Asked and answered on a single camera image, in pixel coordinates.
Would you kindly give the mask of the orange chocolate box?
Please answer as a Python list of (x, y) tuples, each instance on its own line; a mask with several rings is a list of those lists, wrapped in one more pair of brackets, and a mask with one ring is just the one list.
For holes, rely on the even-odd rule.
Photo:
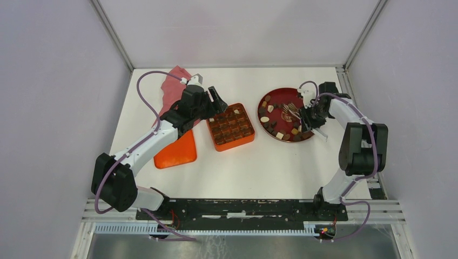
[(229, 105), (224, 113), (206, 120), (215, 150), (223, 152), (254, 141), (255, 130), (243, 104)]

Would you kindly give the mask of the pink cloth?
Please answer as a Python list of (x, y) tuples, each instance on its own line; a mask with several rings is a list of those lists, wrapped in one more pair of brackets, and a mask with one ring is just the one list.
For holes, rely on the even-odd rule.
[[(175, 66), (169, 73), (177, 76), (179, 79), (191, 79), (191, 75), (180, 66)], [(161, 90), (163, 91), (163, 106), (158, 113), (159, 116), (163, 115), (176, 101), (181, 99), (182, 92), (185, 88), (186, 85), (180, 83), (178, 79), (171, 76), (166, 76), (164, 82), (161, 85)]]

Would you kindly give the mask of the orange box lid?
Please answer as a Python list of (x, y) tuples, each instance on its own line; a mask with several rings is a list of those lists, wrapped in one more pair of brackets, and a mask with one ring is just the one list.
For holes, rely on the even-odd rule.
[(154, 156), (153, 162), (157, 169), (165, 169), (196, 161), (197, 148), (192, 130), (184, 134), (174, 143), (169, 144)]

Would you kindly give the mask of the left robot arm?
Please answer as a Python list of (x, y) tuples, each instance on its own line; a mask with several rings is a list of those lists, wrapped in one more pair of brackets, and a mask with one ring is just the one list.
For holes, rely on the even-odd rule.
[(198, 85), (187, 86), (155, 128), (122, 151), (97, 157), (91, 184), (96, 201), (103, 200), (109, 209), (118, 212), (131, 207), (148, 209), (155, 219), (165, 219), (170, 212), (169, 204), (164, 202), (166, 196), (152, 187), (137, 186), (136, 175), (160, 151), (191, 130), (196, 121), (222, 114), (227, 108), (215, 87), (204, 90)]

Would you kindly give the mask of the red round plate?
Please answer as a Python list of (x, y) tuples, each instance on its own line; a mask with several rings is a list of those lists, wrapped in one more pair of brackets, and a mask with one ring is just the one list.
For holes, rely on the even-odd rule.
[[(312, 138), (314, 136), (313, 133), (300, 132), (300, 121), (282, 109), (281, 105), (288, 103), (293, 103), (297, 108), (304, 106), (299, 98), (297, 89), (289, 87), (277, 88), (264, 94), (257, 108), (257, 118), (264, 131), (274, 139), (282, 142), (296, 143)], [(260, 121), (261, 117), (269, 117), (270, 120), (263, 123)], [(299, 131), (297, 135), (291, 133), (293, 128)]]

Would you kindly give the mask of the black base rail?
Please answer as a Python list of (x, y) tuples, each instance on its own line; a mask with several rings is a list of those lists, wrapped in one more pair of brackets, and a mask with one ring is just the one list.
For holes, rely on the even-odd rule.
[(301, 230), (305, 222), (348, 221), (344, 205), (299, 199), (169, 199), (152, 214), (178, 230)]

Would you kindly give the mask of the silver white-handled tongs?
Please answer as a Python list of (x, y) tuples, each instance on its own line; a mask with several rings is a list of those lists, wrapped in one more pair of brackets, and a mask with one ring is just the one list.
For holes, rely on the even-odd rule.
[(321, 138), (323, 141), (327, 142), (328, 135), (320, 129), (320, 127), (326, 123), (326, 118), (317, 115), (314, 111), (314, 108), (297, 108), (293, 103), (282, 104), (281, 107), (285, 112), (289, 113), (300, 121), (300, 132), (311, 132)]

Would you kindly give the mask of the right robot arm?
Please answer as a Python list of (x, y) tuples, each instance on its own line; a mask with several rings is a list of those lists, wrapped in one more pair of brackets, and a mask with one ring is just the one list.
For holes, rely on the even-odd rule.
[(321, 131), (327, 119), (335, 119), (344, 130), (338, 154), (339, 169), (331, 181), (321, 187), (312, 205), (312, 214), (318, 220), (328, 219), (333, 205), (345, 203), (355, 185), (381, 172), (386, 164), (388, 127), (368, 119), (356, 107), (347, 93), (341, 93), (334, 82), (317, 85), (314, 91), (302, 83), (298, 96), (304, 106), (299, 110), (303, 132), (312, 132), (327, 139)]

